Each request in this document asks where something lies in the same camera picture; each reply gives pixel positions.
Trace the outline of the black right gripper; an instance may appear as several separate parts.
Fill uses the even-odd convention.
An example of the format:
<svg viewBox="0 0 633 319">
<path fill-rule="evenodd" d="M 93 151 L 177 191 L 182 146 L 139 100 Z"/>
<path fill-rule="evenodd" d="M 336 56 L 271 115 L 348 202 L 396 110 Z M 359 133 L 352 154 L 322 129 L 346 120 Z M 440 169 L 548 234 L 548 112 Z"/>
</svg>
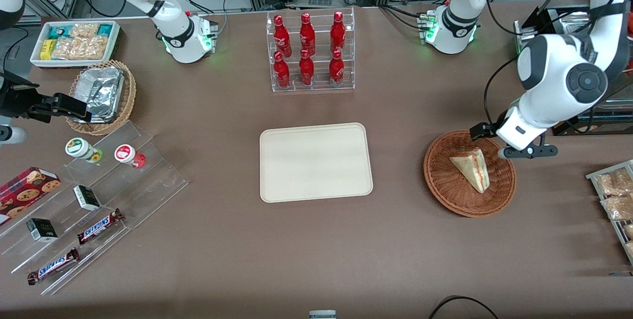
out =
<svg viewBox="0 0 633 319">
<path fill-rule="evenodd" d="M 48 96 L 38 92 L 38 84 L 30 83 L 16 74 L 2 74 L 0 90 L 0 113 L 7 118 L 34 119 L 49 123 L 52 111 L 55 116 L 78 119 L 91 123 L 92 114 L 85 102 L 67 94 L 55 93 L 52 107 L 45 100 Z"/>
</svg>

